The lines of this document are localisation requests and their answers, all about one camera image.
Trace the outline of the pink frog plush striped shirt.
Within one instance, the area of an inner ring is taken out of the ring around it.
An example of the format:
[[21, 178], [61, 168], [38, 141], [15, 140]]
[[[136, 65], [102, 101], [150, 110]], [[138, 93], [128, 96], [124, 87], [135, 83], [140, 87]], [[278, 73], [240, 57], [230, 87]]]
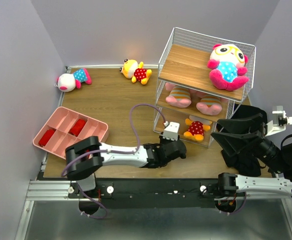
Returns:
[[228, 102], [228, 99], [226, 98], [200, 91], [196, 92], [195, 96], [200, 99], [199, 102], [196, 104], [197, 110], [202, 114], [208, 116], [218, 115], [223, 109], [222, 104]]

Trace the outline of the yellow frog plush front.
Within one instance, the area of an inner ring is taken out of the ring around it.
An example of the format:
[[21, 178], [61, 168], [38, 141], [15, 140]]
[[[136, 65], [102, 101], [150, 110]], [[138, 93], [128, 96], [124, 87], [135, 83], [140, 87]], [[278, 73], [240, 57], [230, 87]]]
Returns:
[[205, 138], [205, 132], [211, 130], [212, 121], [190, 115], [185, 119], [185, 124], [188, 128], [183, 133], [184, 138], [200, 143]]

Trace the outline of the yellow frog plush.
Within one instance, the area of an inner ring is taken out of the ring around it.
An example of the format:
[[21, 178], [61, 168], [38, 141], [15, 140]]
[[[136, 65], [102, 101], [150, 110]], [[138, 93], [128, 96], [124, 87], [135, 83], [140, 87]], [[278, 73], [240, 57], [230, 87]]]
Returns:
[[185, 119], [185, 124], [188, 128], [183, 133], [184, 138], [200, 143], [205, 138], [205, 132], [211, 130], [212, 121], [190, 115]]
[[140, 82], [142, 85], [146, 85], [152, 75], [152, 70], [144, 68], [142, 61], [138, 62], [134, 59], [125, 59], [119, 71], [132, 83]]

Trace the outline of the pink plush face down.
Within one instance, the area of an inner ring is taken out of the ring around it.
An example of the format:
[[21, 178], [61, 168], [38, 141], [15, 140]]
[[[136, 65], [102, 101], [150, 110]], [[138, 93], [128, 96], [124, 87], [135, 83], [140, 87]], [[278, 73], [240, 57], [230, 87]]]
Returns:
[[165, 98], [165, 101], [169, 105], [178, 108], [187, 108], [192, 103], [188, 88], [168, 82], [165, 83], [165, 88], [169, 91], [169, 95]]

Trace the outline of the white panda plush with glasses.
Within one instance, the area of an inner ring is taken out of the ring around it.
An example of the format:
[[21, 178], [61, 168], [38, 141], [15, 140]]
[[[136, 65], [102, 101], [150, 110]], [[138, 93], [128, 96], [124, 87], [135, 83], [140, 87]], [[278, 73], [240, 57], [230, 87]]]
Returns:
[[246, 76], [248, 60], [236, 45], [216, 44], [207, 63], [212, 84], [230, 92], [240, 89], [249, 81]]

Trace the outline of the yellow frog plush back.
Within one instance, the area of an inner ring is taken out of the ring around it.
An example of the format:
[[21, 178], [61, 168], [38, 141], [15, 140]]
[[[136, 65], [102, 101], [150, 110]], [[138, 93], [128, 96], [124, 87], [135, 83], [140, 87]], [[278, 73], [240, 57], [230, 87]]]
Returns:
[[134, 59], [125, 59], [119, 71], [132, 83], [140, 82], [142, 85], [146, 85], [152, 75], [152, 70], [144, 68], [142, 61], [138, 62]]

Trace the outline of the white panda plush blue dress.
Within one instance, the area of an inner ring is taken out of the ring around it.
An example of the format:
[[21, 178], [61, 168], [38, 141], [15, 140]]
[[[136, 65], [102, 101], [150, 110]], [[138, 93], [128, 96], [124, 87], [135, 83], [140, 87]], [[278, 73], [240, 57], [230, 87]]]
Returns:
[[56, 81], [55, 87], [60, 91], [67, 93], [74, 89], [80, 89], [81, 85], [85, 83], [87, 85], [92, 84], [92, 79], [85, 68], [80, 68], [74, 73], [64, 73]]

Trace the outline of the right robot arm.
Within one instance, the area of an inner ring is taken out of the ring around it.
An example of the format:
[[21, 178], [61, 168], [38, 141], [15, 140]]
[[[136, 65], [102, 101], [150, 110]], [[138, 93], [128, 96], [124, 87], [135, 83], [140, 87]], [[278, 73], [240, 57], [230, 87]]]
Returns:
[[277, 147], [269, 136], [283, 132], [292, 125], [292, 117], [276, 114], [276, 120], [264, 122], [262, 114], [248, 118], [219, 119], [221, 132], [211, 136], [228, 157], [242, 156], [261, 161], [272, 174], [271, 178], [247, 176], [246, 174], [221, 173], [216, 182], [216, 191], [222, 196], [237, 193], [268, 193], [292, 197], [292, 143]]

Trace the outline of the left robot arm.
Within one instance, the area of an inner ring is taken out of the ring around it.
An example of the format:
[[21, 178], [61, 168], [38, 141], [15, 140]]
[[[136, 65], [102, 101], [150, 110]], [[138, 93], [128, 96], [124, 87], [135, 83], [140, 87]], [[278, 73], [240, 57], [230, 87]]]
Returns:
[[180, 139], [161, 139], [159, 143], [126, 147], [101, 143], [98, 137], [90, 136], [65, 149], [66, 167], [61, 175], [79, 183], [103, 166], [157, 169], [175, 159], [185, 159], [186, 153], [186, 146]]

